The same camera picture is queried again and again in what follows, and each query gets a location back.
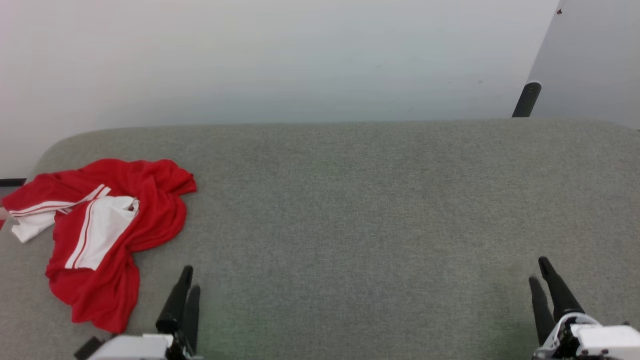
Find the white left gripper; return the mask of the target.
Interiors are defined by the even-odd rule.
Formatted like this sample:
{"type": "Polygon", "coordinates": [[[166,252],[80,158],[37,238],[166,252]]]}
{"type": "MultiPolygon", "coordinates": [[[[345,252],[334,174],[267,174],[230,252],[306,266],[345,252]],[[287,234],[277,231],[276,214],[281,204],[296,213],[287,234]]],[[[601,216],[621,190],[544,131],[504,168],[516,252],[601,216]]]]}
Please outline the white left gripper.
{"type": "Polygon", "coordinates": [[[87,360],[203,360],[196,354],[201,287],[192,287],[193,275],[194,267],[183,267],[157,318],[158,333],[117,335],[99,346],[87,360]],[[171,335],[181,328],[183,338],[171,335]]]}

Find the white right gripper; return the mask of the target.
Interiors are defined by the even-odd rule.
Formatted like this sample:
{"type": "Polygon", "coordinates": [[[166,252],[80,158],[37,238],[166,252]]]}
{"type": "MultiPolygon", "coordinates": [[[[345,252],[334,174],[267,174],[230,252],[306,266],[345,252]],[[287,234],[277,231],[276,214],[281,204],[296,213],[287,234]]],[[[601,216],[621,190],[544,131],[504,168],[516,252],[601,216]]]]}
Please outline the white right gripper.
{"type": "Polygon", "coordinates": [[[640,331],[602,325],[582,306],[546,256],[538,258],[553,305],[535,276],[528,278],[538,347],[531,360],[640,360],[640,331]]]}

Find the red and white basketball jersey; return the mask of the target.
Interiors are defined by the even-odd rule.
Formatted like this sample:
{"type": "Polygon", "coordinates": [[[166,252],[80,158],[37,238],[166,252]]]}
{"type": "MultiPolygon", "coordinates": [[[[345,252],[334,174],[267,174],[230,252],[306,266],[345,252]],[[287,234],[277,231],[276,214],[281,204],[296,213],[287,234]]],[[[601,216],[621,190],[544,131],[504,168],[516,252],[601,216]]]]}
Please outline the red and white basketball jersey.
{"type": "Polygon", "coordinates": [[[134,254],[181,232],[182,196],[196,191],[192,173],[172,160],[105,158],[39,174],[1,203],[20,242],[53,229],[45,276],[52,294],[71,307],[71,321],[121,334],[140,289],[134,254]]]}

